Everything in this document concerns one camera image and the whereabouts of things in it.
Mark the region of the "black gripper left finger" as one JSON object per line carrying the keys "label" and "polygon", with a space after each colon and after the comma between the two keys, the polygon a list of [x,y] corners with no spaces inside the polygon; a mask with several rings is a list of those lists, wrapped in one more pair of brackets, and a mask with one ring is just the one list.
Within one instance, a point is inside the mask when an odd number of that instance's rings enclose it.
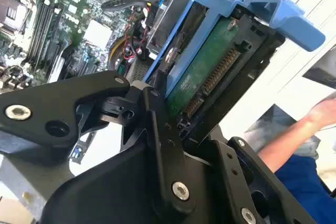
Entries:
{"label": "black gripper left finger", "polygon": [[121,152],[144,145],[156,214],[190,215],[195,198],[190,196],[181,139],[167,116],[164,93],[131,86],[113,71],[2,94],[1,153],[54,170],[79,152],[81,136],[110,123],[126,130]]}

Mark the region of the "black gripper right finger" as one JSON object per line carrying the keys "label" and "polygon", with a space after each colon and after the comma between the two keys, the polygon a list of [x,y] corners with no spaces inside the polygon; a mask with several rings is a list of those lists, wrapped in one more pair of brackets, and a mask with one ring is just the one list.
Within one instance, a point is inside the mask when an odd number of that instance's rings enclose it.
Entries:
{"label": "black gripper right finger", "polygon": [[241,138],[210,140],[231,223],[314,223],[313,218]]}

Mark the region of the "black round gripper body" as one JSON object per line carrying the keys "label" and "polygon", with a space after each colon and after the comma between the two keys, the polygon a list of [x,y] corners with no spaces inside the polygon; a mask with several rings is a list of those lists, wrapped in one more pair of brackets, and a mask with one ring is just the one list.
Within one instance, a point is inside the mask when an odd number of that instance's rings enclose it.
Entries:
{"label": "black round gripper body", "polygon": [[194,211],[184,219],[158,216],[147,179],[144,145],[131,147],[62,184],[40,223],[223,223],[209,163],[185,154]]}

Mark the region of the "person's hand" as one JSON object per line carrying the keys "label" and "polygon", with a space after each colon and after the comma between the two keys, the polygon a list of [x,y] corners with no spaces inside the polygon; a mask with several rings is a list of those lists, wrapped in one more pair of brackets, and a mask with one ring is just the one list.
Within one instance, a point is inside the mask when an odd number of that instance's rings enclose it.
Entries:
{"label": "person's hand", "polygon": [[335,99],[323,100],[309,111],[307,120],[315,130],[335,124],[335,104]]}

